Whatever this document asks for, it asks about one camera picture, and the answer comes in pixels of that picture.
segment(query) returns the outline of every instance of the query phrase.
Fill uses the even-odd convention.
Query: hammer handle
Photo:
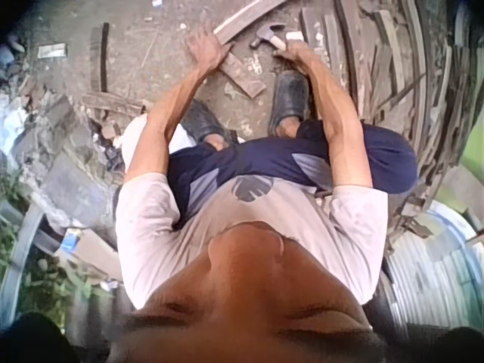
[[[272,36],[270,42],[273,46],[275,46],[280,51],[285,51],[287,49],[286,43],[282,39],[278,38],[277,36]]]

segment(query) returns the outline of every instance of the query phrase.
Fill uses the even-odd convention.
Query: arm
[[[306,43],[289,42],[287,51],[278,52],[278,55],[293,61],[309,75],[316,107],[323,117],[334,186],[372,188],[363,127],[352,99]]]
[[[175,88],[155,103],[148,114],[146,126],[126,173],[125,183],[150,172],[166,174],[169,160],[168,145],[176,126],[182,120],[198,87],[219,67],[230,46],[222,47],[207,26],[188,38],[188,47],[197,65]]]

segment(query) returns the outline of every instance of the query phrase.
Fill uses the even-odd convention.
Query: corrugated metal sheet
[[[385,291],[403,337],[408,324],[483,329],[482,257],[465,245],[471,232],[464,219],[435,203],[427,217],[443,232],[426,240],[405,233],[387,259],[392,283]]]

